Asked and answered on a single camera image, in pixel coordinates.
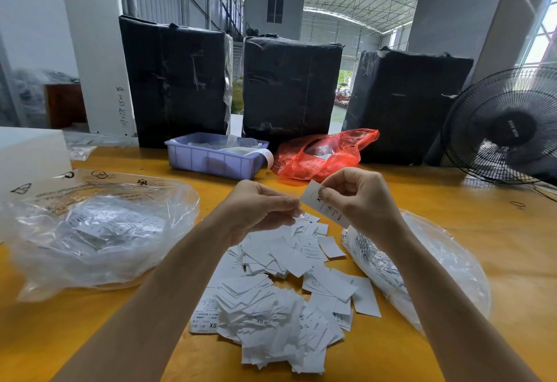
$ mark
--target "stacked bundle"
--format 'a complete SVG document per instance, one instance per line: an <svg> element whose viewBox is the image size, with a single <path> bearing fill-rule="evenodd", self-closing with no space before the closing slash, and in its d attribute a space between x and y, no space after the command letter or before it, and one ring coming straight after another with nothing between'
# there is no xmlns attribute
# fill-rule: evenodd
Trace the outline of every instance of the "stacked bundle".
<svg viewBox="0 0 557 382"><path fill-rule="evenodd" d="M324 372L328 345L344 337L327 313L306 303L294 290L272 286L266 275L223 280L215 299L217 332L242 345L242 364L260 369L287 360L295 372Z"/></svg>
<svg viewBox="0 0 557 382"><path fill-rule="evenodd" d="M350 299L359 313L380 313L367 278L325 267L320 245L330 257L344 253L334 238L324 237L328 226L318 220L307 214L292 227L251 233L228 249L191 317L190 332L240 343L243 364L262 368L286 360L294 372L324 372L327 346L351 329ZM310 301L272 286L263 273L303 276Z"/></svg>

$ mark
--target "blue plastic bin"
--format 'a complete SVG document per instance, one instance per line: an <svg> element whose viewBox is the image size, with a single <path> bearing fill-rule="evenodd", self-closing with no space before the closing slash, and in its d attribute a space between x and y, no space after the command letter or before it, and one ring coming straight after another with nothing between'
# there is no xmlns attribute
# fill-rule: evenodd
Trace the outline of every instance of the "blue plastic bin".
<svg viewBox="0 0 557 382"><path fill-rule="evenodd" d="M261 153L243 156L206 147L188 145L190 142L213 143L226 141L227 139L228 136L199 132L170 139L165 141L164 144L168 146L168 161L172 168L217 175L233 180L251 180L255 173L267 163L267 160ZM268 141L257 141L262 144L262 149L266 149L269 146Z"/></svg>

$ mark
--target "electric fan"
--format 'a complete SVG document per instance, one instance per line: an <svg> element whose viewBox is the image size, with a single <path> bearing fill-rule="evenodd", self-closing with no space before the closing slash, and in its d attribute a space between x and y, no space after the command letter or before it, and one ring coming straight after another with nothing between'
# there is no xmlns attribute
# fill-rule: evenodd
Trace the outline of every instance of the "electric fan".
<svg viewBox="0 0 557 382"><path fill-rule="evenodd" d="M557 69L521 67L462 92L441 131L449 159L489 182L527 184L557 174Z"/></svg>

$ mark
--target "concrete floor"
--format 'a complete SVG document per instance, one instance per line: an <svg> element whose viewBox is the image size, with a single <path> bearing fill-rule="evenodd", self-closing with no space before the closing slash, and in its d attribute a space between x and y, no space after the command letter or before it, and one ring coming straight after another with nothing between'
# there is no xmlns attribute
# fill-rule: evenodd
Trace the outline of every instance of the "concrete floor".
<svg viewBox="0 0 557 382"><path fill-rule="evenodd" d="M341 131L345 115L346 115L346 110L344 108L341 108L340 106L336 106L336 105L332 107L329 134L336 134ZM235 113L231 115L230 130L234 136L238 136L238 137L242 136L242 121L243 121L243 115L237 115Z"/></svg>

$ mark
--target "wooden tabletop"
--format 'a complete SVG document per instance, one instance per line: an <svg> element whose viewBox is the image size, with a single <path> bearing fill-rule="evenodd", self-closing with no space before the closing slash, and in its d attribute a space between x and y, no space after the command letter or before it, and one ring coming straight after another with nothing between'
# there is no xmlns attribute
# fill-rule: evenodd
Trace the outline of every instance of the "wooden tabletop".
<svg viewBox="0 0 557 382"><path fill-rule="evenodd" d="M200 195L206 216L233 188L222 178L172 170L164 150L100 147L74 168L180 179ZM366 166L385 176L397 204L452 233L482 266L491 283L490 320L545 381L557 381L557 203L525 189L484 186L457 169ZM299 196L306 185L279 181L260 171L256 181ZM511 202L521 202L519 208ZM339 241L341 228L330 224ZM351 259L328 266L363 276ZM18 303L23 277L0 245L0 380L47 381L133 294L64 290L38 303ZM301 280L285 286L301 292ZM216 335L190 335L178 342L163 381L440 381L427 340L375 290L383 315L355 315L344 341L327 350L325 373L295 375L286 363L258 371L240 364L240 347Z"/></svg>

